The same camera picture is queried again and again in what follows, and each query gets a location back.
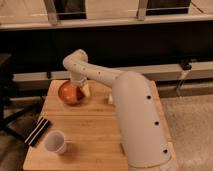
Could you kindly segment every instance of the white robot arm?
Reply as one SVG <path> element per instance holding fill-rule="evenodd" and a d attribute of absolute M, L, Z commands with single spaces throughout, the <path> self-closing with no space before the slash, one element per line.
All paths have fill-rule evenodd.
<path fill-rule="evenodd" d="M 67 56 L 63 65 L 78 86 L 82 86 L 88 77 L 112 87 L 121 142 L 130 171 L 177 171 L 159 122 L 149 81 L 143 75 L 88 64 L 83 50 Z"/>

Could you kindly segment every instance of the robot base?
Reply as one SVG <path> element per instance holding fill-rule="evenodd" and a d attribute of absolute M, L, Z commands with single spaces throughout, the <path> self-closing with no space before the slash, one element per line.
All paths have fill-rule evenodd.
<path fill-rule="evenodd" d="M 135 168 L 129 166 L 129 171 L 178 171 L 178 168 L 176 167 L 176 164 L 173 159 L 170 159 L 167 163 L 156 167 Z"/>

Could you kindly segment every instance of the wooden table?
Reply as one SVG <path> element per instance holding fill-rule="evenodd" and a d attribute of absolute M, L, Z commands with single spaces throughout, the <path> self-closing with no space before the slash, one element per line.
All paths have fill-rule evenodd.
<path fill-rule="evenodd" d="M 107 103 L 111 89 L 88 81 L 91 97 L 77 106 L 68 106 L 58 97 L 58 88 L 63 82 L 51 82 L 41 115 L 52 122 L 48 131 L 58 129 L 64 132 L 68 151 L 61 156 L 47 152 L 43 144 L 44 134 L 35 148 L 29 148 L 24 170 L 128 171 L 114 106 Z M 175 158 L 155 83 L 150 82 L 150 85 L 170 151 Z"/>

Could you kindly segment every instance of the black object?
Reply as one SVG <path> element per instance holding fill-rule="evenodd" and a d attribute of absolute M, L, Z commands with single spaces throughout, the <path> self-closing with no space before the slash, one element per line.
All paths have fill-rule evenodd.
<path fill-rule="evenodd" d="M 186 71 L 186 70 L 191 70 L 192 69 L 192 65 L 190 64 L 191 60 L 188 59 L 183 59 L 181 60 L 180 66 L 181 68 Z"/>
<path fill-rule="evenodd" d="M 49 126 L 50 122 L 48 120 L 45 120 L 45 124 L 42 124 L 42 127 L 40 127 L 40 129 L 38 129 L 36 126 L 36 128 L 32 131 L 34 133 L 36 132 L 36 134 L 34 134 L 33 140 L 31 140 L 30 142 L 26 142 L 26 138 L 24 136 L 20 135 L 19 133 L 8 127 L 9 123 L 13 122 L 18 117 L 26 114 L 31 110 L 35 110 L 36 112 L 38 112 L 41 109 L 42 105 L 41 103 L 33 103 L 25 107 L 24 109 L 13 113 L 8 117 L 4 117 L 4 106 L 9 105 L 11 103 L 7 95 L 11 91 L 18 91 L 17 85 L 12 81 L 12 75 L 7 73 L 7 71 L 5 70 L 5 66 L 9 62 L 10 57 L 11 55 L 9 54 L 0 54 L 0 131 L 3 130 L 6 133 L 17 138 L 18 140 L 28 145 L 34 146 L 41 134 Z"/>
<path fill-rule="evenodd" d="M 55 0 L 54 3 L 61 20 L 86 19 L 84 0 Z"/>
<path fill-rule="evenodd" d="M 149 0 L 147 15 L 188 13 L 191 0 Z"/>

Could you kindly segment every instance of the white cup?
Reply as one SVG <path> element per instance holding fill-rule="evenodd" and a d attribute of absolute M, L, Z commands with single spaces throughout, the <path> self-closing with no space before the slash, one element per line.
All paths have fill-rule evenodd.
<path fill-rule="evenodd" d="M 63 132 L 58 130 L 49 132 L 44 140 L 44 147 L 49 152 L 56 154 L 65 153 L 67 150 L 67 144 Z"/>

